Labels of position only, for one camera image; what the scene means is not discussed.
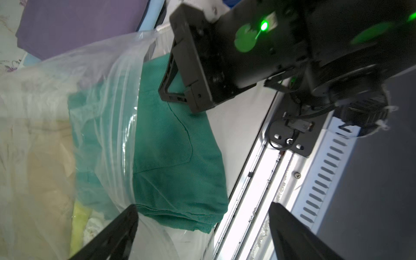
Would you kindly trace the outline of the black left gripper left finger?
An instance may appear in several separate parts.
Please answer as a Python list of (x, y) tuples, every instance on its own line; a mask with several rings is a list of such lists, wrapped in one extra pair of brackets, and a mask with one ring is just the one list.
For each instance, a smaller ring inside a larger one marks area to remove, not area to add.
[(136, 206), (131, 204), (71, 259), (128, 260), (138, 224)]

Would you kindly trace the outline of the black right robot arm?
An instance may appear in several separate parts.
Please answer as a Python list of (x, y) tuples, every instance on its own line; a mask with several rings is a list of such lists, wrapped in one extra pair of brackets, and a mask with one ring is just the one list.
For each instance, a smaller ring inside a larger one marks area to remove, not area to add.
[(341, 106), (416, 64), (415, 1), (240, 1), (215, 22), (181, 4), (170, 24), (159, 95), (193, 113), (290, 77)]

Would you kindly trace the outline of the light blue garment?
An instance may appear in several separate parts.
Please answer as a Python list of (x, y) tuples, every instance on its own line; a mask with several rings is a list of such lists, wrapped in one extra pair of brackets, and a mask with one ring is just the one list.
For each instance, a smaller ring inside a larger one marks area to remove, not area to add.
[[(148, 31), (153, 29), (156, 24), (158, 17), (166, 9), (166, 1), (163, 0), (150, 0), (147, 5), (147, 10), (145, 12), (145, 16), (142, 19), (140, 26), (138, 27), (137, 31)], [(26, 56), (22, 60), (20, 67), (28, 67), (34, 65), (38, 62), (41, 62), (39, 58), (26, 53)]]

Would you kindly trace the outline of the beige garment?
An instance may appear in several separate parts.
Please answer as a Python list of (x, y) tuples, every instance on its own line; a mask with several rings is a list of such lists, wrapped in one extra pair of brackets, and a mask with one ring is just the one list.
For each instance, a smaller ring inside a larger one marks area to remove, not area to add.
[(44, 122), (30, 133), (27, 209), (40, 240), (42, 260), (70, 255), (74, 207), (75, 158), (67, 120)]

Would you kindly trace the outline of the clear plastic vacuum bag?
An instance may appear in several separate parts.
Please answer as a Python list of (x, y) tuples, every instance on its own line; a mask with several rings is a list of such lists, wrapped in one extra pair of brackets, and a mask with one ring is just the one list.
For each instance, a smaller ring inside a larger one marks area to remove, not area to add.
[(205, 113), (164, 102), (171, 29), (1, 77), (1, 259), (66, 260), (130, 205), (132, 260), (210, 260), (228, 209)]

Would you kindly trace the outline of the green garment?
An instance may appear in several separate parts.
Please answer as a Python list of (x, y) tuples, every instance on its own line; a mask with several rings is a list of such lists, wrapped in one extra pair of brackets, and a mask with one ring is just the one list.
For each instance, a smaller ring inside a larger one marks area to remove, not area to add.
[(161, 100), (168, 61), (122, 62), (68, 97), (76, 196), (108, 219), (136, 204), (161, 225), (208, 234), (228, 210), (223, 158), (205, 113)]

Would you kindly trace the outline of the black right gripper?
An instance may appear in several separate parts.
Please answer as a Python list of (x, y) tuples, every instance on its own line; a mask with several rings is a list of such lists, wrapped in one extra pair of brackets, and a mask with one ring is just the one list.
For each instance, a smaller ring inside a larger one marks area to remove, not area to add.
[[(168, 66), (158, 93), (162, 101), (185, 104), (194, 114), (234, 98), (253, 84), (238, 88), (226, 79), (222, 57), (215, 48), (213, 24), (204, 13), (182, 3), (170, 16), (174, 33)], [(182, 78), (183, 91), (169, 92), (177, 75)]]

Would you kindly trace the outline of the purple garment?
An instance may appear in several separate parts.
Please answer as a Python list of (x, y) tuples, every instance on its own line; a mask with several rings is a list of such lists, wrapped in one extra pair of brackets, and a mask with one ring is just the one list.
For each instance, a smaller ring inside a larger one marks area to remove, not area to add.
[(28, 1), (17, 46), (46, 60), (79, 47), (135, 32), (147, 1)]

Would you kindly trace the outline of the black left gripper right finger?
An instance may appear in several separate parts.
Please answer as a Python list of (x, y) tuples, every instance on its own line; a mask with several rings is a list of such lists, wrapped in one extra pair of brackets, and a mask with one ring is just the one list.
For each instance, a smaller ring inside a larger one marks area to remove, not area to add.
[(282, 204), (272, 202), (269, 226), (279, 260), (342, 260)]

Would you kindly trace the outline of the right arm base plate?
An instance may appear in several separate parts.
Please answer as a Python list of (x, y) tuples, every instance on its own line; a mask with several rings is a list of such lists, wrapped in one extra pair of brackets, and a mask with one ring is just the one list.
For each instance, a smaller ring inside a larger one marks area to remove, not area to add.
[(334, 109), (334, 105), (329, 105), (321, 110), (311, 110), (296, 103), (290, 94), (285, 94), (268, 127), (269, 141), (280, 151), (291, 150), (308, 157), (315, 147), (328, 113)]

